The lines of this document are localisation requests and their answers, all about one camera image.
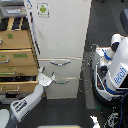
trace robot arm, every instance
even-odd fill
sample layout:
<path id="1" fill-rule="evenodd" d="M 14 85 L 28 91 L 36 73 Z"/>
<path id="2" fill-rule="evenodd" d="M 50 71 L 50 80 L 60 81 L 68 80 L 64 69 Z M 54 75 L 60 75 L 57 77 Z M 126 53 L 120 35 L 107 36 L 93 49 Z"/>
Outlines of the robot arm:
<path id="1" fill-rule="evenodd" d="M 34 92 L 22 100 L 11 103 L 10 107 L 13 115 L 12 117 L 15 117 L 18 122 L 21 122 L 23 118 L 40 102 L 44 93 L 44 87 L 49 86 L 53 80 L 55 80 L 54 74 L 49 78 L 39 71 L 39 84 L 36 85 Z"/>
<path id="2" fill-rule="evenodd" d="M 18 122 L 21 122 L 23 118 L 40 102 L 43 93 L 43 86 L 38 84 L 31 95 L 22 100 L 11 103 L 11 110 Z"/>
<path id="3" fill-rule="evenodd" d="M 107 67 L 109 68 L 113 55 L 115 54 L 118 45 L 120 42 L 124 39 L 123 36 L 120 34 L 114 34 L 111 39 L 111 47 L 108 47 L 107 50 L 103 50 L 104 56 L 100 59 L 100 67 L 104 68 Z"/>

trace cabinet drawer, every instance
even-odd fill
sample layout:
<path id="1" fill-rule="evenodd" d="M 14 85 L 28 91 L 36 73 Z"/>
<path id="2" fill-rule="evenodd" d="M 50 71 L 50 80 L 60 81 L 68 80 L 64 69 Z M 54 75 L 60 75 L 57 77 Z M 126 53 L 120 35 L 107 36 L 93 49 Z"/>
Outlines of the cabinet drawer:
<path id="1" fill-rule="evenodd" d="M 0 49 L 31 48 L 27 30 L 0 31 Z"/>
<path id="2" fill-rule="evenodd" d="M 56 78 L 79 77 L 82 59 L 38 61 L 40 67 L 45 66 L 44 73 L 48 76 L 54 72 Z"/>
<path id="3" fill-rule="evenodd" d="M 0 93 L 24 93 L 33 92 L 38 81 L 27 82 L 1 82 Z"/>
<path id="4" fill-rule="evenodd" d="M 50 87 L 46 88 L 46 96 L 48 99 L 60 98 L 77 98 L 79 79 L 70 79 L 64 84 L 52 83 Z"/>
<path id="5" fill-rule="evenodd" d="M 0 77 L 12 76 L 33 76 L 38 75 L 36 65 L 22 67 L 0 67 Z"/>
<path id="6" fill-rule="evenodd" d="M 31 49 L 0 51 L 0 66 L 26 66 L 34 64 L 35 61 Z"/>

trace robot label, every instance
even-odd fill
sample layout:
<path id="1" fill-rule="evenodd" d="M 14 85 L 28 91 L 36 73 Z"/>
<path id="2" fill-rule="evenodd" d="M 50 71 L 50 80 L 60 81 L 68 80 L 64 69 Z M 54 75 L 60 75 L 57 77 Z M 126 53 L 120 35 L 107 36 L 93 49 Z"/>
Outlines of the robot label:
<path id="1" fill-rule="evenodd" d="M 119 72 L 116 74 L 116 77 L 114 78 L 114 81 L 118 86 L 122 84 L 126 74 L 127 70 L 125 68 L 119 68 Z"/>

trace refrigerator door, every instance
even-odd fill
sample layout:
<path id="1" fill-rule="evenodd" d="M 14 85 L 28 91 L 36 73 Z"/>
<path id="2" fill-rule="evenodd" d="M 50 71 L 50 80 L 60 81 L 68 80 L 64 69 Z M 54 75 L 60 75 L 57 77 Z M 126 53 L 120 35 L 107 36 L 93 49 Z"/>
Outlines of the refrigerator door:
<path id="1" fill-rule="evenodd" d="M 31 9 L 27 7 L 27 3 L 25 5 L 28 8 L 28 17 L 30 11 L 32 12 L 40 49 L 37 58 L 82 56 L 91 0 L 31 0 L 30 2 Z"/>

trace white robot body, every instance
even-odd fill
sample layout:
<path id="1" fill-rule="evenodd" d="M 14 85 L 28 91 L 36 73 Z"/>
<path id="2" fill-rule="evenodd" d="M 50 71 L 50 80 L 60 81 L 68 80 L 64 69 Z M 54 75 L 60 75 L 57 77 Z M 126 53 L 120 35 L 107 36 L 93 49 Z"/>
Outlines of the white robot body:
<path id="1" fill-rule="evenodd" d="M 121 87 L 128 74 L 128 37 L 115 34 L 112 36 L 111 47 L 108 47 L 107 50 L 106 48 L 99 49 L 102 50 L 104 55 L 103 53 L 102 56 L 99 55 L 99 63 L 93 62 L 92 64 L 93 67 L 95 66 L 95 89 L 107 101 L 119 99 L 123 96 L 124 91 L 128 89 L 128 87 Z"/>

